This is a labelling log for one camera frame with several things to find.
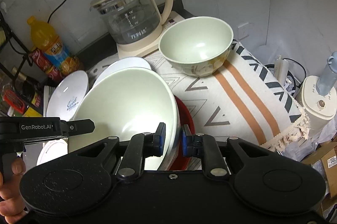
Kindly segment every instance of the large bowl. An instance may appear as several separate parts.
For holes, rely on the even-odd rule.
[[[68,152],[109,136],[130,140],[138,133],[154,133],[166,124],[164,155],[145,160],[146,170],[167,170],[178,149],[180,120],[176,100],[167,83],[146,68],[126,68],[99,82],[83,99],[73,120],[91,119],[92,133],[68,139]]]
[[[214,17],[193,17],[176,23],[159,40],[159,51],[183,73],[204,77],[223,65],[230,52],[233,30]]]

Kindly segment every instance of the human hand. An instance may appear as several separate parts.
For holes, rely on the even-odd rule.
[[[0,173],[0,197],[4,201],[0,202],[0,214],[5,217],[7,223],[12,224],[23,218],[25,204],[19,192],[20,180],[26,171],[26,165],[21,158],[17,158],[12,163],[13,176],[10,181],[3,183]]]

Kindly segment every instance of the glass kettle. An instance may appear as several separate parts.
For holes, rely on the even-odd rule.
[[[154,0],[93,0],[91,6],[101,14],[115,42],[127,45],[144,38],[151,43],[158,38],[173,0],[165,0],[162,14]]]

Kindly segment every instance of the orange stripe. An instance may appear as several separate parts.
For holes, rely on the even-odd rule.
[[[277,121],[275,120],[274,116],[272,115],[272,113],[270,113],[266,105],[261,101],[261,99],[254,92],[254,90],[249,86],[249,84],[241,76],[240,72],[227,60],[224,62],[223,65],[225,66],[225,68],[229,70],[229,72],[233,75],[233,77],[238,82],[238,84],[241,86],[243,91],[246,92],[248,97],[260,110],[261,114],[266,119],[270,128],[272,129],[273,136],[276,136],[277,134],[279,134],[280,128],[278,127]]]
[[[260,127],[256,119],[254,118],[252,113],[249,111],[247,106],[243,103],[243,101],[235,93],[234,89],[230,86],[228,81],[219,71],[215,71],[213,75],[218,80],[218,82],[221,84],[222,88],[225,90],[229,98],[232,100],[234,105],[237,107],[241,115],[244,117],[244,119],[246,120],[250,128],[252,129],[255,137],[257,138],[259,145],[264,144],[267,140],[262,131],[262,128]]]

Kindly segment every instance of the black robotic device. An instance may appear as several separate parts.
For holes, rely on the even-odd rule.
[[[34,122],[52,119],[55,130],[29,133],[19,128],[32,118],[0,119],[2,154],[94,129],[90,120]],[[163,154],[164,123],[127,142],[105,138],[29,170],[20,193],[30,212],[18,223],[327,223],[314,211],[324,179],[310,166],[237,137],[216,142],[187,125],[181,134],[184,156],[200,158],[201,171],[144,170],[146,157]]]

